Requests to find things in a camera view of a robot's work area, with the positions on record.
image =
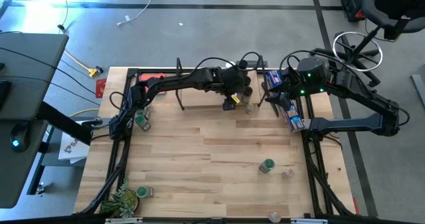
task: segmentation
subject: succulent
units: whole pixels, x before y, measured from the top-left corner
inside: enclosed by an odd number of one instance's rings
[[[130,218],[134,215],[134,208],[137,204],[135,191],[128,189],[128,173],[124,178],[117,193],[111,193],[108,200],[105,200],[100,207],[101,213],[112,213],[111,217]]]

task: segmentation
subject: desk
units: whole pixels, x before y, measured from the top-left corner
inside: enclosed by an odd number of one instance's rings
[[[73,134],[79,140],[90,141],[90,132],[43,102],[49,82],[68,42],[68,35],[4,33],[0,47],[41,60],[51,66],[28,57],[0,50],[0,79],[12,83],[5,103],[0,110],[0,208],[16,205],[27,180],[34,158],[39,150],[47,122]],[[39,78],[34,80],[22,77]],[[28,149],[16,153],[11,149],[12,128],[20,121],[32,121],[31,143]]]
[[[118,113],[108,96],[122,92],[127,69],[110,68],[99,116],[111,118]],[[114,102],[119,103],[120,97],[116,98]],[[313,95],[312,101],[316,116],[333,117],[326,94]],[[282,116],[277,118],[269,104],[251,115],[244,113],[243,106],[228,112],[220,106],[182,111],[174,92],[168,92],[153,101],[151,124],[148,132],[135,125],[131,138],[126,168],[129,188],[149,185],[155,189],[155,197],[143,199],[135,216],[267,217],[277,211],[282,217],[303,217],[313,213],[301,135],[290,134]],[[94,135],[107,132],[102,129]],[[328,141],[321,147],[329,184],[354,212],[341,148]],[[75,211],[83,210],[104,184],[111,148],[108,137],[92,142]],[[258,166],[266,158],[272,158],[276,167],[263,174]],[[293,179],[282,177],[286,168],[295,171]]]

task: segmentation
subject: blue package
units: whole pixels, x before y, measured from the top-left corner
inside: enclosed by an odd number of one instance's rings
[[[266,73],[267,84],[269,88],[273,88],[282,82],[280,78],[280,73],[278,70],[271,70]],[[285,112],[284,108],[278,106],[280,113],[286,117],[286,122],[288,124],[288,129],[290,133],[299,132],[305,129],[304,123],[301,119],[301,116],[298,114],[297,108],[294,105],[294,102],[291,100],[290,109]]]

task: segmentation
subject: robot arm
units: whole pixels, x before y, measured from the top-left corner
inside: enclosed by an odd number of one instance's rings
[[[157,94],[163,91],[184,88],[195,88],[205,92],[214,91],[225,95],[224,110],[235,109],[236,103],[230,96],[244,90],[246,74],[245,68],[240,66],[232,66],[224,70],[220,67],[211,67],[195,69],[190,74],[181,76],[150,78],[146,81],[139,81],[130,87],[124,108],[111,119],[110,138],[117,140],[128,136],[129,130],[133,126],[135,112],[145,108]]]
[[[298,69],[289,67],[282,71],[283,82],[270,89],[277,95],[266,101],[289,107],[289,101],[299,96],[327,92],[340,98],[350,98],[374,110],[367,118],[348,120],[327,120],[313,118],[309,124],[312,134],[324,136],[330,132],[370,131],[381,136],[397,134],[398,104],[375,91],[370,91],[357,76],[348,70],[326,68],[323,60],[311,57],[301,60]]]

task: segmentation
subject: wooden table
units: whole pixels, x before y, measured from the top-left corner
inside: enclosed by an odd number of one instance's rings
[[[127,69],[110,68],[100,117],[118,113],[108,97],[113,91],[122,92]],[[119,104],[121,98],[114,98]],[[326,94],[311,98],[316,116],[333,117]],[[182,111],[175,93],[168,92],[153,101],[151,124],[148,132],[134,125],[131,137],[129,187],[155,189],[155,197],[143,199],[136,216],[267,217],[276,211],[282,217],[302,217],[313,213],[301,135],[290,134],[282,116],[277,118],[268,103],[251,115],[244,113],[243,106],[227,112],[221,106]],[[102,129],[94,136],[107,132]],[[354,212],[341,148],[328,140],[321,147],[329,184]],[[111,148],[109,138],[92,142],[75,211],[85,208],[104,184]],[[276,163],[268,174],[258,171],[266,158]],[[288,168],[295,171],[292,179],[282,176]],[[325,209],[320,189],[318,194]]]

